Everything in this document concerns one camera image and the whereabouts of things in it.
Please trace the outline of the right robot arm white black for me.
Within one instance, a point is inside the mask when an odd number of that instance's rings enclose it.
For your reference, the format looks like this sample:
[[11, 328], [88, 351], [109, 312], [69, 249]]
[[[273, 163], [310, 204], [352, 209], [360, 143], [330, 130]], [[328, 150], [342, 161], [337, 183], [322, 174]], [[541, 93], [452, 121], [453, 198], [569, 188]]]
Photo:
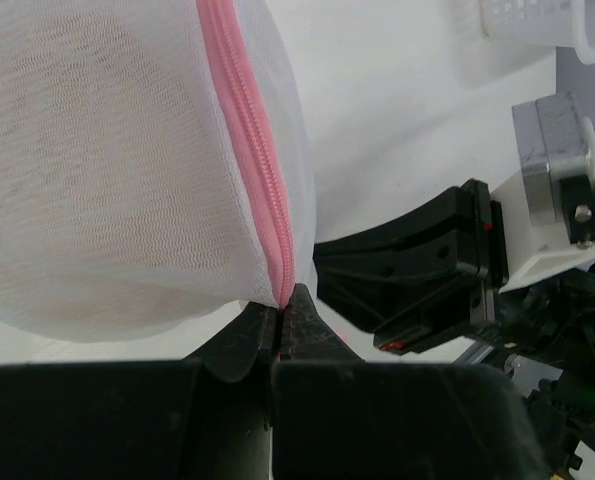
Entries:
[[314, 248], [318, 298], [393, 355], [455, 338], [512, 372], [526, 358], [560, 371], [526, 401], [563, 479], [595, 451], [595, 264], [512, 289], [503, 209], [470, 180], [383, 225]]

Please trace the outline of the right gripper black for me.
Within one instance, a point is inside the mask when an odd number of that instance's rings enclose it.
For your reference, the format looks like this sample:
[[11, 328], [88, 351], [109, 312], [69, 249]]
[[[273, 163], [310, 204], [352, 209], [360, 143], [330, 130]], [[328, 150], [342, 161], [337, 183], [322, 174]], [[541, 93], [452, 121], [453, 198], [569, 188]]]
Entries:
[[[471, 195], [474, 234], [465, 226]], [[471, 179], [385, 224], [317, 243], [317, 297], [392, 353], [420, 352], [441, 337], [492, 340], [499, 290], [509, 279], [502, 206]]]

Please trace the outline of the white plastic basket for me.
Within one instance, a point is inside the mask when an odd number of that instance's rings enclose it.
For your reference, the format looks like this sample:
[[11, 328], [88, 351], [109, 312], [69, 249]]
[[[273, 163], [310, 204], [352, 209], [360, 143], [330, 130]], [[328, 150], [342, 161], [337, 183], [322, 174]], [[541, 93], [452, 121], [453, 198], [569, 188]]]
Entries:
[[476, 3], [483, 33], [494, 41], [570, 48], [595, 64], [595, 0], [487, 0]]

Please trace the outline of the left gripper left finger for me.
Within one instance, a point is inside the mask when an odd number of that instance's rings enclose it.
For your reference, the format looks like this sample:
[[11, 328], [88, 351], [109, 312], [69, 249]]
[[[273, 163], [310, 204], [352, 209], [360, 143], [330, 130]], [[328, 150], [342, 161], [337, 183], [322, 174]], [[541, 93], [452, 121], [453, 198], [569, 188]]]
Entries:
[[226, 384], [254, 381], [267, 385], [276, 358], [277, 309], [248, 303], [217, 334], [181, 361], [188, 370], [207, 372]]

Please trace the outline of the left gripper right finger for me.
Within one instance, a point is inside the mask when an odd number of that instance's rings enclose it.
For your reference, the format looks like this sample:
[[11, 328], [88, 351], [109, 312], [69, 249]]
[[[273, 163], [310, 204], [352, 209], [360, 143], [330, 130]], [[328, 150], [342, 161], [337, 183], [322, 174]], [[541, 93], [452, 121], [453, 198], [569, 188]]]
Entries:
[[304, 284], [279, 313], [279, 361], [364, 362], [321, 318]]

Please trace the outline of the white mesh laundry bag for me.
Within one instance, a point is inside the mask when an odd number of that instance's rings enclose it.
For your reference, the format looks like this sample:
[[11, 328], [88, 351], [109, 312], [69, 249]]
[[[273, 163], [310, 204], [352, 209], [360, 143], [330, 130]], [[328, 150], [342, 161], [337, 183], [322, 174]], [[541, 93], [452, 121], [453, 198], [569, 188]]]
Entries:
[[263, 1], [0, 1], [0, 322], [156, 334], [314, 287], [316, 194]]

